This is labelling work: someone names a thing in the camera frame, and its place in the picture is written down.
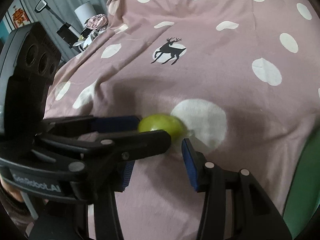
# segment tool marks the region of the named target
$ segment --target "white lamp shade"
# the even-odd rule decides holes
[[[85,4],[79,6],[75,9],[75,13],[80,20],[83,27],[85,27],[85,22],[90,19],[91,17],[97,15],[96,11],[94,10],[92,4],[90,2],[86,2]]]

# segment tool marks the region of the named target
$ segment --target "metal screw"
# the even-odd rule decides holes
[[[112,144],[113,140],[106,139],[106,140],[102,140],[100,143],[103,144],[103,145],[108,145],[108,144]]]
[[[122,153],[121,157],[122,157],[122,159],[123,159],[124,161],[126,161],[126,160],[129,159],[130,154],[129,154],[128,152],[124,152],[124,153]]]
[[[73,162],[69,164],[68,168],[71,172],[77,172],[82,171],[85,168],[85,165],[83,162]]]
[[[242,174],[243,176],[248,176],[248,175],[250,174],[250,172],[249,172],[248,170],[246,170],[246,169],[243,169],[243,170],[241,170],[240,172],[241,172],[241,174]]]
[[[204,166],[206,166],[206,168],[208,168],[208,169],[213,169],[213,168],[214,168],[214,163],[206,162],[206,163],[204,164]]]

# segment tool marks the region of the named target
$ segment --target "green fruit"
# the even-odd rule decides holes
[[[186,129],[183,123],[172,115],[153,114],[143,118],[138,126],[139,132],[150,132],[156,130],[164,130],[171,136],[174,141],[182,136]]]

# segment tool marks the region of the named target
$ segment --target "dark sleeve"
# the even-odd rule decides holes
[[[33,222],[30,212],[25,203],[21,203],[12,198],[2,187],[0,183],[0,202],[4,209],[17,226],[17,228],[24,233],[27,226]]]

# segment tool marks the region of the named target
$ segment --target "deer silhouette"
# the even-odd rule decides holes
[[[163,62],[162,64],[167,63],[170,59],[173,59],[174,57],[176,57],[176,59],[175,59],[174,62],[172,62],[171,65],[173,65],[174,63],[177,62],[177,60],[178,60],[179,57],[180,57],[180,54],[181,54],[186,48],[184,48],[184,49],[177,49],[177,48],[170,47],[174,42],[182,41],[182,39],[178,39],[178,38],[176,38],[176,40],[173,40],[173,41],[172,41],[172,39],[173,39],[173,38],[167,39],[167,43],[164,44],[158,51],[156,51],[156,53],[155,53],[155,58],[156,58],[156,59],[155,59],[153,62],[151,62],[151,63],[156,62],[157,59],[159,59],[159,58],[162,56],[162,54],[164,54],[164,53],[170,53],[170,54],[171,54],[171,58],[169,58],[168,60],[166,60],[166,61]]]

